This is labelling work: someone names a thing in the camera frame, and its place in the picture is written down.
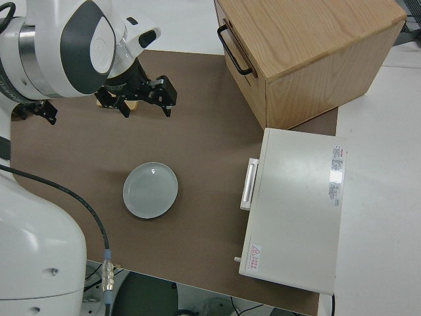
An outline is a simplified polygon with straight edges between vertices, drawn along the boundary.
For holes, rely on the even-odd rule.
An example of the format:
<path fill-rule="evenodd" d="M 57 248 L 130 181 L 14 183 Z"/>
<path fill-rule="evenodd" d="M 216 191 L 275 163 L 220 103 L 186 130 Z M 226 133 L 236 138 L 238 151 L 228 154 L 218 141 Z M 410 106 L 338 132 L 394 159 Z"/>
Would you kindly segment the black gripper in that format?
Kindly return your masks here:
<path fill-rule="evenodd" d="M 45 100 L 36 101 L 34 103 L 21 103 L 18 105 L 18 111 L 13 111 L 11 120 L 26 120 L 29 114 L 43 117 L 51 125 L 55 125 L 57 121 L 58 110 Z"/>
<path fill-rule="evenodd" d="M 146 97 L 146 102 L 159 106 L 165 116 L 170 117 L 172 108 L 176 105 L 177 91 L 165 75 L 150 80 L 139 60 L 135 59 L 128 70 L 108 78 L 105 88 L 100 88 L 95 97 L 100 107 L 119 110 L 126 118 L 130 116 L 130 108 L 124 97 L 127 99 Z"/>

